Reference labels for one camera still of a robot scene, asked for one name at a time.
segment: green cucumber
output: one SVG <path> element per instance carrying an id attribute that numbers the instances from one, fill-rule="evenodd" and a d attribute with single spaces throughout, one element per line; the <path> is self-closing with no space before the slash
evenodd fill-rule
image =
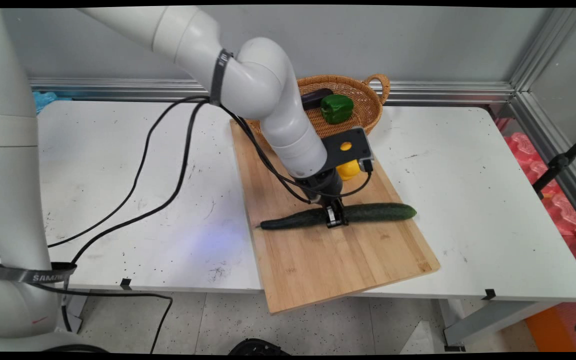
<path id="1" fill-rule="evenodd" d="M 353 114 L 355 104 L 352 98 L 334 93 L 321 100 L 321 116 L 326 119 L 330 125 L 337 125 L 348 120 Z"/>
<path id="2" fill-rule="evenodd" d="M 396 202 L 363 203 L 346 206 L 344 210 L 348 223 L 401 221 L 411 219 L 417 214 L 412 206 Z M 326 210 L 318 208 L 297 212 L 285 218 L 261 221 L 260 227 L 263 230 L 306 228 L 326 224 L 326 220 Z"/>

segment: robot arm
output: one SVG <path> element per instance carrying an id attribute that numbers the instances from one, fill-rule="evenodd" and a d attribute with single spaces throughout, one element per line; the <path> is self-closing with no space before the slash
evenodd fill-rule
<path id="1" fill-rule="evenodd" d="M 263 136 L 293 178 L 306 184 L 314 178 L 321 180 L 325 171 L 326 187 L 317 189 L 339 194 L 341 178 L 304 112 L 292 64 L 277 43 L 250 39 L 231 57 L 220 45 L 217 22 L 196 6 L 80 11 L 178 64 L 208 90 L 212 100 L 234 114 L 258 119 Z M 0 13 L 0 260 L 5 267 L 49 271 L 37 129 L 28 80 Z M 58 297 L 53 292 L 0 280 L 0 350 L 10 346 L 40 350 L 49 347 L 44 344 L 82 342 L 74 334 L 52 332 L 57 309 Z M 27 341 L 19 348 L 21 338 Z"/>
<path id="2" fill-rule="evenodd" d="M 222 78 L 215 79 L 216 63 L 222 61 L 220 27 L 198 7 L 80 11 L 177 64 L 234 114 L 260 120 L 263 136 L 291 176 L 308 178 L 326 162 L 326 149 L 304 112 L 293 66 L 274 41 L 250 39 L 227 61 Z"/>

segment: black stand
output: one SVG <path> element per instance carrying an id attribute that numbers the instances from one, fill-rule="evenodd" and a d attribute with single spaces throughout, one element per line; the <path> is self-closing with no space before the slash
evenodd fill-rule
<path id="1" fill-rule="evenodd" d="M 542 194 L 544 187 L 554 180 L 562 170 L 566 169 L 575 158 L 576 143 L 574 143 L 568 151 L 556 155 L 552 160 L 550 160 L 550 162 L 548 162 L 548 170 L 532 185 L 532 188 L 537 192 L 540 199 L 544 198 L 544 194 Z"/>

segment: white table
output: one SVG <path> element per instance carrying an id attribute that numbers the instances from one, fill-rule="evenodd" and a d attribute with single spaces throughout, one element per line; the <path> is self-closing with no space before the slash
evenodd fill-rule
<path id="1" fill-rule="evenodd" d="M 56 101 L 39 114 L 49 244 L 96 223 L 125 198 L 148 129 L 167 106 Z M 193 107 L 179 105 L 155 130 L 124 208 L 89 234 L 51 248 L 53 261 L 70 261 L 93 235 L 165 202 L 179 177 Z M 99 239 L 78 261 L 71 288 L 121 289 L 127 278 L 133 290 L 263 289 L 229 119 L 217 107 L 202 107 L 178 197 Z M 486 306 L 462 321 L 457 315 L 446 329 L 452 340 L 576 301 L 576 260 L 485 110 L 384 107 L 369 139 L 402 200 L 418 211 L 414 219 L 441 269 L 360 296 L 481 299 L 494 289 L 490 304 L 502 310 Z"/>

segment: floor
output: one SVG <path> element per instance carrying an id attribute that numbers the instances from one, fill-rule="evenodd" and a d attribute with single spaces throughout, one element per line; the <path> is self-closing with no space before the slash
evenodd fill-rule
<path id="1" fill-rule="evenodd" d="M 226 355 L 246 338 L 271 342 L 291 355 L 399 354 L 420 322 L 430 328 L 434 353 L 444 352 L 436 300 L 345 297 L 271 316 L 263 294 L 161 294 L 172 296 L 173 305 L 157 340 L 157 354 Z M 483 303 L 464 301 L 466 314 Z M 148 353 L 166 305 L 167 300 L 158 298 L 88 297 L 79 334 L 114 353 Z M 537 347 L 521 321 L 467 343 L 466 351 L 528 352 Z"/>

